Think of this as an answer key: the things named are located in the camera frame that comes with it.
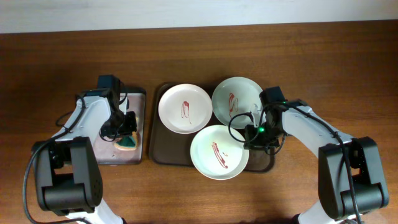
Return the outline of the green yellow sponge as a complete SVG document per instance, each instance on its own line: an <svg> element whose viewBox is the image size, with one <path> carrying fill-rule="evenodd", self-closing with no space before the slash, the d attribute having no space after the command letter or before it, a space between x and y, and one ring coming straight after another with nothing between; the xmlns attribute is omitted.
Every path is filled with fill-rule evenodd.
<svg viewBox="0 0 398 224"><path fill-rule="evenodd" d="M135 151L137 147L137 121L130 118L121 127L124 136L114 143L116 149L122 151Z"/></svg>

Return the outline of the pale green plate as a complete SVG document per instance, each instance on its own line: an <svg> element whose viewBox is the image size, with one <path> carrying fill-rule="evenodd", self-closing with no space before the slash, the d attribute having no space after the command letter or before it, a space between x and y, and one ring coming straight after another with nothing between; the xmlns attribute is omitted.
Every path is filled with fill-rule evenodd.
<svg viewBox="0 0 398 224"><path fill-rule="evenodd" d="M231 127L244 129L248 124L259 126L262 103L259 94L262 88L245 77L232 77L222 81L214 90L211 101L217 119L228 126L232 117L241 113L250 113L250 117L239 116L233 119Z"/></svg>

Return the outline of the white plate front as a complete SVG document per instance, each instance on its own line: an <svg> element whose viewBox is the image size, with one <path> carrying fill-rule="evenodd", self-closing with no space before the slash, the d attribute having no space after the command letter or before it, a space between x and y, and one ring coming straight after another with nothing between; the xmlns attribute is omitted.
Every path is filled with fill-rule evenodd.
<svg viewBox="0 0 398 224"><path fill-rule="evenodd" d="M235 129L212 125L195 135L190 157L195 168L214 180L228 180L240 174L249 160L244 137Z"/></svg>

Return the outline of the white plate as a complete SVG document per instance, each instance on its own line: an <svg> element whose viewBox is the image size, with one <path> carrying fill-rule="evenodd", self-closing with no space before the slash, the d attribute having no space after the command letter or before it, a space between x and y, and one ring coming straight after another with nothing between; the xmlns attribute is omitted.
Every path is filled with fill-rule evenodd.
<svg viewBox="0 0 398 224"><path fill-rule="evenodd" d="M160 97L158 113L167 129L178 134L191 134L208 124L213 108L204 89L192 84L179 84Z"/></svg>
<svg viewBox="0 0 398 224"><path fill-rule="evenodd" d="M195 168L214 180L228 180L240 174L249 160L244 137L235 129L212 125L195 135L190 157Z"/></svg>

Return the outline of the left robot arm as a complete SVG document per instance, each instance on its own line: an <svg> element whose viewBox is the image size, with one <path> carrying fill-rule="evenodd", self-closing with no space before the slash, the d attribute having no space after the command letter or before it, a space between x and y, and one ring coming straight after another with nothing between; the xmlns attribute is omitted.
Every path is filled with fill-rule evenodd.
<svg viewBox="0 0 398 224"><path fill-rule="evenodd" d="M93 150L97 137L115 141L136 131L125 89L114 75L101 75L94 90L75 98L75 110L50 139L32 148L24 179L34 173L39 207L62 223L124 223L103 199L103 181Z"/></svg>

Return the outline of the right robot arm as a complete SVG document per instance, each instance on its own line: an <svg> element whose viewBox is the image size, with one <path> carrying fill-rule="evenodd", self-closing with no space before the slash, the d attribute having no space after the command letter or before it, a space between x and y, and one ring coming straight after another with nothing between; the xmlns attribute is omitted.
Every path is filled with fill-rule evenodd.
<svg viewBox="0 0 398 224"><path fill-rule="evenodd" d="M361 216L384 208L389 192L376 142L339 131L302 100L285 99L275 86L259 94L258 127L245 128L245 149L278 151L287 136L297 138L318 159L318 202L293 223L361 223Z"/></svg>

